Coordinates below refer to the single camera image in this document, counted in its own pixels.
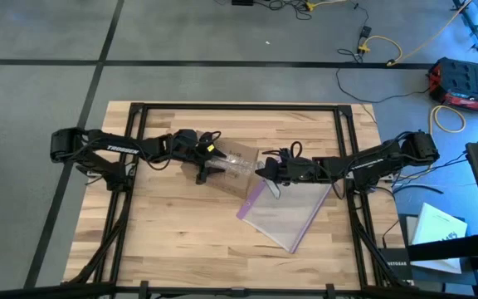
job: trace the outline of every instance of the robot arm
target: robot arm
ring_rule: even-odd
[[[294,155],[295,145],[300,147],[297,155]],[[383,176],[397,173],[407,165],[431,165],[440,157],[432,137],[421,131],[403,132],[393,140],[346,157],[307,159],[300,157],[301,150],[301,144],[295,142],[290,149],[264,152],[280,156],[280,161],[268,157],[265,168],[256,173],[283,185],[332,184],[350,176],[356,190],[367,191]]]
[[[120,162],[109,162],[95,153],[108,150],[121,154],[133,154],[152,164],[175,159],[199,166],[197,184],[206,182],[209,174],[224,169],[206,167],[205,162],[213,156],[226,158],[215,148],[213,142],[220,132],[206,132],[200,138],[194,130],[179,130],[174,134],[161,135],[145,140],[104,133],[101,130],[68,128],[58,130],[51,136],[51,161],[54,163],[76,162],[83,174],[98,174],[106,181],[110,191],[127,191],[133,175]]]

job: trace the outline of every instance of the wooden table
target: wooden table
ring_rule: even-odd
[[[130,102],[110,102],[102,130],[122,135],[129,106]],[[352,105],[361,150],[380,144],[377,126],[363,108]],[[372,106],[366,105],[366,109],[373,113]],[[345,121],[343,124],[348,136]],[[223,137],[260,150],[289,147],[292,141],[300,140],[304,157],[339,155],[333,113],[324,111],[150,110],[144,138],[184,128],[221,130]],[[111,152],[101,155],[118,159]],[[259,160],[265,158],[260,154]],[[183,177],[180,164],[173,161],[164,171],[140,164],[119,285],[138,286],[148,280],[152,287],[325,289],[325,283],[333,283],[339,290],[359,289],[345,200],[330,193],[297,252],[290,254],[236,218],[242,199],[195,185]],[[73,278],[99,247],[109,201],[104,181],[87,188],[65,280]],[[381,243],[383,233],[398,220],[396,205],[383,191],[370,194],[369,202],[376,239]],[[386,240],[389,247],[403,247],[398,225]],[[364,245],[363,251],[368,283],[373,284]]]

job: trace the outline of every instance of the ziploc bag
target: ziploc bag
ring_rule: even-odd
[[[291,184],[281,186],[280,198],[275,199],[262,181],[237,217],[294,253],[330,190],[330,184]]]

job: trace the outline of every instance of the gray floor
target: gray floor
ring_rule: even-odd
[[[447,22],[450,0],[359,1],[373,33],[391,37],[405,51]],[[97,59],[115,0],[0,1],[0,58]],[[109,59],[346,61],[336,49],[353,49],[363,12],[348,3],[318,8],[310,21],[286,9],[220,6],[211,0],[127,0]],[[442,56],[478,61],[462,20],[455,20],[408,62],[433,63]],[[375,41],[365,61],[386,61],[396,49]],[[84,104],[93,66],[0,66],[0,290],[21,287],[61,173],[48,157],[54,130],[74,126]],[[87,128],[99,128],[110,100],[310,101],[353,103],[336,86],[333,69],[226,67],[112,67],[102,74]],[[377,100],[426,88],[425,71],[342,70],[343,86]],[[383,140],[402,130],[428,130],[433,103],[423,95],[374,106]],[[460,134],[435,131],[438,164],[478,140],[478,114],[465,113]],[[460,124],[443,112],[444,125]],[[84,193],[85,178],[72,174],[39,285],[61,280]],[[417,213],[425,200],[466,218],[478,233],[478,191],[467,164],[421,179],[445,195],[423,190],[398,196],[400,213]]]

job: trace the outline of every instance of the wire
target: wire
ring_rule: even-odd
[[[399,52],[399,55],[398,55],[398,58],[394,59],[393,62],[389,61],[387,63],[387,66],[390,66],[390,64],[392,63],[395,63],[396,61],[399,61],[402,56],[403,56],[403,50],[401,48],[401,46],[398,45],[397,42],[395,42],[394,40],[388,38],[388,37],[384,37],[384,36],[371,36],[371,37],[368,37],[367,39],[364,40],[363,44],[361,46],[358,47],[358,49],[360,51],[364,51],[365,53],[368,53],[370,52],[370,48],[368,47],[368,42],[373,40],[374,38],[377,38],[377,39],[382,39],[384,41],[387,41],[387,42],[391,42],[394,46],[396,46],[398,48],[398,52]]]
[[[323,1],[318,3],[307,2],[307,8],[309,9],[310,12],[312,12],[313,9],[315,9],[319,5],[333,4],[333,3],[340,3],[340,2],[347,2],[347,1],[348,0],[333,0],[333,1]]]
[[[94,139],[92,141],[87,141],[87,140],[83,140],[85,142],[88,142],[86,145],[84,145],[83,147],[79,148],[75,153],[71,153],[71,154],[61,154],[60,157],[61,158],[65,158],[65,157],[69,157],[67,158],[68,160],[70,159],[73,159],[75,158],[78,154],[82,153],[83,151],[87,150],[92,144],[94,144],[95,142],[101,140],[102,138],[97,138],[97,139]]]
[[[429,91],[429,88],[426,88],[424,91],[413,91],[413,92],[410,92],[410,93],[407,93],[405,95],[394,95],[394,96],[387,96],[386,98],[382,98],[381,100],[364,100],[364,99],[360,99],[358,98],[357,96],[354,96],[352,94],[350,94],[349,92],[347,92],[340,84],[340,78],[339,78],[339,72],[340,72],[340,69],[337,69],[337,71],[335,72],[335,77],[337,78],[337,85],[339,86],[339,89],[340,91],[342,91],[345,95],[347,96],[350,96],[352,97],[353,99],[355,100],[358,100],[358,101],[362,101],[364,103],[372,103],[372,104],[378,104],[378,103],[383,103],[384,101],[386,100],[391,100],[391,99],[395,99],[395,98],[401,98],[401,97],[405,97],[405,96],[412,96],[412,95],[416,95],[416,94],[424,94],[426,92]]]
[[[467,183],[467,184],[405,184],[408,186],[427,186],[427,187],[433,187],[433,188],[459,188],[459,187],[467,187],[467,186],[473,186],[477,185],[477,183]]]
[[[372,113],[368,111],[368,109],[366,109],[366,106],[363,103],[359,103],[359,104],[363,107],[364,111],[366,111],[366,113],[370,115],[370,118],[373,120],[373,123],[377,125],[378,122],[375,120],[375,117],[373,117]]]
[[[449,20],[449,22],[446,23],[446,25],[444,25],[444,27],[442,27],[434,36],[432,36],[431,38],[427,39],[423,44],[421,44],[419,47],[417,47],[416,49],[412,50],[412,52],[408,53],[406,56],[403,56],[403,57],[399,57],[397,60],[395,60],[394,62],[389,62],[387,63],[387,66],[395,66],[397,65],[398,63],[400,63],[401,61],[404,61],[406,60],[407,58],[409,58],[410,56],[414,55],[415,53],[417,53],[418,51],[420,51],[421,49],[423,49],[423,47],[427,46],[430,42],[432,42],[435,38],[437,38],[438,36],[440,36],[440,34],[446,30],[446,28],[449,26],[449,24],[451,24],[453,22],[453,20],[455,20],[456,17],[458,17],[458,15],[464,10],[464,8],[466,8],[470,3],[471,3],[472,0],[467,0],[456,12],[455,14],[453,15],[453,17]]]
[[[169,166],[169,164],[171,163],[171,159],[173,158],[173,137],[169,137],[169,155],[168,155],[168,158],[167,158],[167,162],[165,162],[165,165],[162,166],[161,168],[157,168],[157,167],[154,167],[150,161],[149,161],[149,158],[147,157],[147,155],[145,154],[145,151],[143,150],[143,148],[141,147],[141,145],[139,145],[137,142],[133,142],[133,144],[135,146],[137,146],[139,148],[139,150],[141,151],[141,155],[143,156],[143,160],[145,160],[145,162],[147,162],[147,165],[153,169],[153,170],[156,170],[156,171],[161,171],[161,170],[164,170],[167,168],[167,166]]]
[[[354,61],[349,61],[349,62],[356,62],[356,63],[363,63],[363,57],[359,54],[355,54],[352,51],[348,49],[337,49],[337,53],[340,55],[345,55],[345,56],[351,56]]]
[[[91,185],[91,184],[93,184],[93,183],[99,182],[103,177],[104,177],[104,176],[101,175],[100,177],[98,177],[98,178],[92,180],[91,182],[85,183],[84,185],[85,185],[85,186],[89,186],[89,185]]]
[[[438,120],[438,111],[440,111],[441,109],[447,109],[447,110],[455,112],[462,120],[461,128],[458,129],[458,130],[449,130],[449,129],[445,128],[440,123],[440,121]],[[433,137],[433,134],[432,134],[432,132],[433,132],[433,129],[432,129],[432,123],[433,122],[432,121],[433,120],[434,120],[435,123],[437,123],[437,126],[440,129],[444,130],[447,133],[460,133],[466,128],[466,118],[462,115],[462,113],[459,112],[458,110],[454,109],[454,108],[451,108],[451,107],[445,106],[445,105],[438,105],[438,106],[432,108],[431,113],[429,113],[429,135],[431,135],[431,137]],[[430,170],[431,168],[432,168],[432,164],[427,167],[427,172],[431,171]],[[404,178],[404,179],[415,179],[411,175],[408,175],[408,176],[402,175],[402,178]]]
[[[368,15],[368,11],[366,10],[366,8],[361,7],[358,3],[355,3],[352,0],[348,0],[348,1],[354,5],[354,9],[358,8],[358,9],[362,10],[364,13],[366,13],[366,18],[364,19],[364,22],[363,22],[363,25],[362,25],[362,27],[364,27],[364,25],[366,25],[366,22],[370,18],[370,16]]]
[[[375,189],[380,189],[380,190],[383,190],[383,191],[386,191],[388,192],[391,196],[392,196],[392,199],[394,200],[394,203],[396,202],[396,196],[394,196],[394,192],[390,191],[389,189],[386,189],[384,187],[379,187],[379,186],[376,186]],[[383,236],[381,237],[381,239],[383,240],[383,247],[386,248],[387,247],[387,242],[385,241],[385,236],[387,235],[388,232],[390,232],[395,226],[396,224],[399,223],[399,219],[396,220],[396,222],[389,228],[387,229],[387,231],[383,234]]]
[[[389,228],[387,229],[387,231],[383,234],[383,236],[381,237],[381,239],[383,240],[383,247],[384,248],[387,248],[387,241],[385,241],[385,236],[387,235],[388,232],[390,232],[395,226],[396,224],[399,223],[399,219],[396,220],[396,222]]]
[[[405,185],[405,186],[399,187],[399,188],[393,190],[393,194],[396,194],[399,191],[401,191],[403,189],[407,189],[407,188],[422,188],[422,189],[431,190],[431,191],[436,192],[438,194],[444,194],[444,192],[439,190],[439,189],[429,187],[429,186],[425,186],[425,185],[418,185],[418,184]]]
[[[437,169],[444,168],[444,167],[447,167],[447,166],[451,166],[451,165],[454,165],[454,164],[459,164],[459,163],[462,163],[462,162],[466,162],[467,159],[463,159],[463,160],[458,161],[458,159],[460,159],[464,154],[466,154],[465,151],[462,152],[462,154],[460,154],[458,157],[456,157],[456,158],[454,158],[454,159],[452,159],[452,160],[446,162],[446,163],[443,164],[443,165],[440,165],[440,166],[437,166],[437,167],[433,167],[433,168],[431,168],[431,169],[426,169],[426,170],[423,170],[423,171],[419,171],[419,172],[416,172],[415,174],[411,174],[411,175],[409,175],[409,176],[407,176],[407,177],[405,177],[405,178],[401,178],[401,180],[404,180],[404,179],[409,179],[409,180],[408,180],[408,182],[406,182],[406,183],[404,183],[404,184],[401,184],[401,186],[400,186],[399,188],[403,187],[404,185],[410,184],[413,180],[415,180],[415,179],[420,179],[422,176],[424,176],[424,175],[426,175],[426,174],[429,174],[429,173],[431,173],[432,171],[435,171],[435,170],[437,170]]]
[[[313,16],[307,13],[309,12],[309,9],[307,7],[307,1],[305,0],[273,0],[270,1],[268,5],[258,1],[254,1],[254,3],[266,7],[271,11],[279,11],[283,7],[291,6],[295,9],[296,19],[307,21],[313,18]]]
[[[379,189],[379,190],[387,192],[388,194],[392,195],[392,198],[394,199],[394,201],[396,201],[396,197],[394,196],[395,192],[392,192],[391,190],[388,190],[388,189],[386,189],[384,187],[380,187],[380,186],[375,186],[375,189]]]

